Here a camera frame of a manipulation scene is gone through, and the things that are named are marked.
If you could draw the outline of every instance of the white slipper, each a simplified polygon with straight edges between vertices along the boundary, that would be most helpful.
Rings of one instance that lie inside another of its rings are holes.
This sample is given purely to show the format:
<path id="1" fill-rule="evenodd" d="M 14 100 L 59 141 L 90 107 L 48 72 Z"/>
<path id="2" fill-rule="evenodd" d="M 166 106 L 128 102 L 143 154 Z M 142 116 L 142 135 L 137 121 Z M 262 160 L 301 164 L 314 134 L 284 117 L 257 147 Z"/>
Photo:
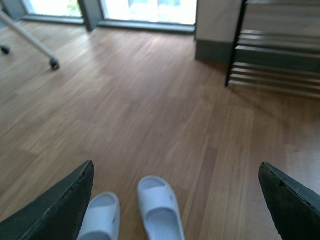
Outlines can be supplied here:
<path id="1" fill-rule="evenodd" d="M 169 183 L 146 176 L 137 186 L 140 213 L 149 240 L 184 240 L 178 202 Z"/>
<path id="2" fill-rule="evenodd" d="M 113 192 L 103 192 L 89 202 L 77 240 L 118 240 L 120 203 Z"/>

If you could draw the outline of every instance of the metal shoe rack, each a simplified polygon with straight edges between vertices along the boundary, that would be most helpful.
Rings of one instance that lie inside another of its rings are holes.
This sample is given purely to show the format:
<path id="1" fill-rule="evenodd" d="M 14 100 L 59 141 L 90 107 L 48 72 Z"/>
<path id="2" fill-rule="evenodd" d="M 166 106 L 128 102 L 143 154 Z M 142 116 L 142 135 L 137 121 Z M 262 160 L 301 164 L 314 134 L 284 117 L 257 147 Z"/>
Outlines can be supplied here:
<path id="1" fill-rule="evenodd" d="M 250 4 L 320 8 L 319 0 L 242 0 L 225 86 L 240 84 L 319 98 L 320 37 L 243 29 Z"/>

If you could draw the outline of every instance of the wooden floor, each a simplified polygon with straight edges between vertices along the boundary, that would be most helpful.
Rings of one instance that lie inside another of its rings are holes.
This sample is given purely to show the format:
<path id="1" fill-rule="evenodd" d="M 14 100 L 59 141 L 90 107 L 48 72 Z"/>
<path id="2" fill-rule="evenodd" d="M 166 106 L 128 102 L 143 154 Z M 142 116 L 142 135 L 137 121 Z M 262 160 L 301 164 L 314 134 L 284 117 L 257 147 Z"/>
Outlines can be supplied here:
<path id="1" fill-rule="evenodd" d="M 0 42 L 0 221 L 85 160 L 92 197 L 115 192 L 120 240 L 146 240 L 136 186 L 172 185 L 187 240 L 280 240 L 258 181 L 268 161 L 320 193 L 320 102 L 223 86 L 193 36 L 22 22 L 48 59 L 7 28 Z"/>

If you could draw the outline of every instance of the window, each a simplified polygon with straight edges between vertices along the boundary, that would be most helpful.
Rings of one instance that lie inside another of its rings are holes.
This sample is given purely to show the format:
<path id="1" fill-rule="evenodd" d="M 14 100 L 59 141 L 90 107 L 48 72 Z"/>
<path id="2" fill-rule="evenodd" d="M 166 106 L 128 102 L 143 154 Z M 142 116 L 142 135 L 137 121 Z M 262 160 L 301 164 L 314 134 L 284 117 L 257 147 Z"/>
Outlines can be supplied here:
<path id="1" fill-rule="evenodd" d="M 81 17 L 77 0 L 23 0 L 29 14 Z"/>
<path id="2" fill-rule="evenodd" d="M 104 17 L 193 25 L 197 0 L 101 0 Z"/>

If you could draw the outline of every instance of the white wall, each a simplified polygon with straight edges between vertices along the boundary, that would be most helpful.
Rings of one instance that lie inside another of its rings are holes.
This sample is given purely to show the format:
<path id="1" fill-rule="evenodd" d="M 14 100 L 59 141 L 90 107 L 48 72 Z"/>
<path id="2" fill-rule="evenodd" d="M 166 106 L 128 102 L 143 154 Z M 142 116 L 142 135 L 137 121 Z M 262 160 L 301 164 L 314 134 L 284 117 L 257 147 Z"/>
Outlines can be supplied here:
<path id="1" fill-rule="evenodd" d="M 240 0 L 198 0 L 195 38 L 232 42 L 240 5 Z"/>
<path id="2" fill-rule="evenodd" d="M 197 40 L 231 43 L 241 0 L 198 0 Z M 320 37 L 320 7 L 249 5 L 243 28 Z"/>

